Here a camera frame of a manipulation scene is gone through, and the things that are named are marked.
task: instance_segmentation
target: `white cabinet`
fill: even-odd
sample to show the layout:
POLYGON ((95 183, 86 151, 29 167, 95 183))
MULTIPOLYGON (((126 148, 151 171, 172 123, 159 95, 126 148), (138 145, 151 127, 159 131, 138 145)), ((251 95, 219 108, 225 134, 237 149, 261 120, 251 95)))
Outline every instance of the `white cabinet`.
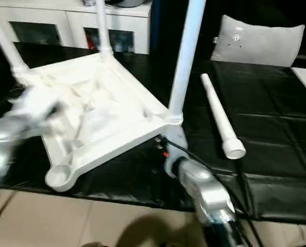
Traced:
POLYGON ((65 11, 0 7, 0 22, 13 42, 74 46, 65 11))
MULTIPOLYGON (((150 10, 106 6, 114 51, 149 54, 150 10)), ((96 7, 80 0, 0 0, 0 22, 14 42, 99 49, 96 7)))

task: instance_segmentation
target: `black tablecloth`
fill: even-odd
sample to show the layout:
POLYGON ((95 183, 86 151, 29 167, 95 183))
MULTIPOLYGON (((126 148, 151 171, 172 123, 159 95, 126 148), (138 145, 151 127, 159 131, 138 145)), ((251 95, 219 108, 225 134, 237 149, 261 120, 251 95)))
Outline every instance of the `black tablecloth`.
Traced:
MULTIPOLYGON (((25 62, 36 67, 92 53, 90 50, 18 44, 25 62)), ((168 57, 115 54, 167 105, 176 62, 168 57)), ((14 79, 0 51, 0 116, 14 79)), ((219 174, 256 220, 306 223, 306 88, 290 68, 201 61, 194 64, 184 105, 189 149, 219 174), (247 150, 225 158, 199 75, 210 74, 233 127, 247 150)), ((164 158, 149 140, 81 176, 56 193, 45 185, 49 161, 40 138, 23 144, 0 188, 192 211, 177 180, 163 169, 164 158)))

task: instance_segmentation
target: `cabinet door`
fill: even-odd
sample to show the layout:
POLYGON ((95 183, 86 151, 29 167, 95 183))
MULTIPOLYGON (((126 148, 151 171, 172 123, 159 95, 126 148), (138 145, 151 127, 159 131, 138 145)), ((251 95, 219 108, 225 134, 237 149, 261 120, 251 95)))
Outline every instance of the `cabinet door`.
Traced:
POLYGON ((74 46, 64 11, 0 7, 0 22, 13 42, 74 46))
MULTIPOLYGON (((67 12, 67 17, 76 46, 99 49, 96 14, 67 12)), ((149 18, 108 14, 107 28, 114 51, 149 53, 149 18)))

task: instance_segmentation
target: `white pvc pipe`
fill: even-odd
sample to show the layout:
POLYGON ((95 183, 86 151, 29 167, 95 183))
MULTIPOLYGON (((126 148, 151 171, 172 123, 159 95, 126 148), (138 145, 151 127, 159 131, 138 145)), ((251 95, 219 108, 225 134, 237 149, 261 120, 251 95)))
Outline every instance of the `white pvc pipe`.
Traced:
POLYGON ((180 50, 178 54, 173 89, 169 102, 169 119, 179 125, 183 121, 183 105, 188 88, 194 52, 198 41, 206 0, 190 0, 180 50))
POLYGON ((103 54, 113 54, 112 47, 110 44, 110 38, 108 35, 108 29, 106 24, 106 10, 105 1, 97 0, 97 21, 99 28, 99 39, 100 39, 100 52, 103 54))
POLYGON ((8 39, 6 34, 3 32, 1 26, 0 26, 0 47, 3 50, 5 56, 7 57, 11 65, 11 70, 14 73, 23 72, 28 69, 28 66, 21 58, 14 44, 8 39))
POLYGON ((237 138, 209 76, 207 74, 202 74, 201 79, 207 92, 209 105, 214 115, 219 134, 223 141, 222 148, 226 157, 231 160, 242 158, 246 154, 246 149, 237 138))

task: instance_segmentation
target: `floor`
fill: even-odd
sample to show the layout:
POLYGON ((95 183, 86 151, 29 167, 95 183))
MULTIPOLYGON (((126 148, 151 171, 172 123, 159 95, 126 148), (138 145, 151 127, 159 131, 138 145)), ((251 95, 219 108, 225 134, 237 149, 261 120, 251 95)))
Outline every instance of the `floor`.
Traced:
MULTIPOLYGON (((0 190, 0 247, 79 247, 100 241, 110 247, 205 247, 190 213, 0 190)), ((254 222, 266 247, 306 244, 306 226, 254 222)), ((244 222, 248 237, 254 238, 244 222)))

